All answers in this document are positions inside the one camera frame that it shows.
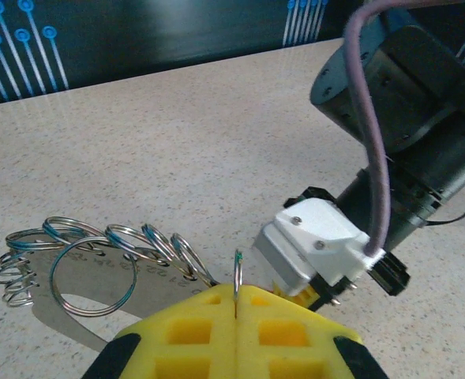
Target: yellow foam block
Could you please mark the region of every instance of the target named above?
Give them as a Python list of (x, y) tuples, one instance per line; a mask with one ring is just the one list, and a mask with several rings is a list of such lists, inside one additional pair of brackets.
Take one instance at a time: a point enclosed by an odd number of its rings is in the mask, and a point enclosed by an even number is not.
[(121, 379), (351, 379), (333, 338), (349, 328), (257, 287), (222, 284), (122, 330), (141, 341)]

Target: granite countertop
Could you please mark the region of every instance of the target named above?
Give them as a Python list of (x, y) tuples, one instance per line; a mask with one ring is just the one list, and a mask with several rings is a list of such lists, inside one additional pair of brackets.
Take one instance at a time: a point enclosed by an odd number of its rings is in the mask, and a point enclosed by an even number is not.
[[(149, 222), (185, 236), (230, 281), (234, 249), (288, 197), (307, 186), (338, 194), (364, 166), (362, 146), (308, 100), (339, 44), (1, 104), (0, 255), (8, 233), (48, 216), (102, 228)], [(441, 218), (462, 208), (465, 190)], [(465, 377), (465, 220), (417, 231), (396, 254), (412, 276), (398, 298), (364, 277), (322, 313), (356, 329), (392, 378)], [(260, 275), (246, 257), (245, 279)], [(111, 338), (129, 322), (114, 313), (90, 325)], [(95, 357), (0, 299), (0, 378), (80, 377)]]

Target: yellow foam holder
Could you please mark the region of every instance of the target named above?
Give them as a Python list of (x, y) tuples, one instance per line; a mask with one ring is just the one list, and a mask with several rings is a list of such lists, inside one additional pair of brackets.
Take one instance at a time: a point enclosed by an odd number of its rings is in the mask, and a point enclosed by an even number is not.
[(362, 343), (353, 330), (252, 286), (237, 311), (221, 284), (129, 326), (115, 340), (141, 338), (118, 379), (354, 378), (334, 340)]

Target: dark blue wall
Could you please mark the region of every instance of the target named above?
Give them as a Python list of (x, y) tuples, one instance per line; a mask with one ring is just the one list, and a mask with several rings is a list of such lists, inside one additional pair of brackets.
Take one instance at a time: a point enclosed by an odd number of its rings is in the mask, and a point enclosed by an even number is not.
[[(336, 38), (360, 3), (0, 0), (0, 103)], [(455, 53), (463, 46), (465, 5), (415, 16)]]

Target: speckled table surface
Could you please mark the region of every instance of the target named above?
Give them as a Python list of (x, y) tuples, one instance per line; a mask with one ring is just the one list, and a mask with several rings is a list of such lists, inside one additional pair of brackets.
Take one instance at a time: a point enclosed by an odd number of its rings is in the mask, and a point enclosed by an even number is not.
[[(365, 163), (361, 145), (308, 101), (339, 44), (0, 105), (0, 255), (8, 233), (48, 216), (149, 222), (184, 235), (230, 280), (234, 249), (287, 197), (309, 185), (339, 193)], [(464, 207), (465, 190), (440, 216)], [(322, 313), (358, 330), (392, 378), (465, 377), (465, 220), (417, 231), (397, 254), (412, 275), (401, 296), (364, 277)], [(245, 263), (246, 280), (261, 283)], [(131, 321), (114, 313), (90, 327), (110, 338)], [(95, 356), (0, 299), (0, 378), (80, 377)]]

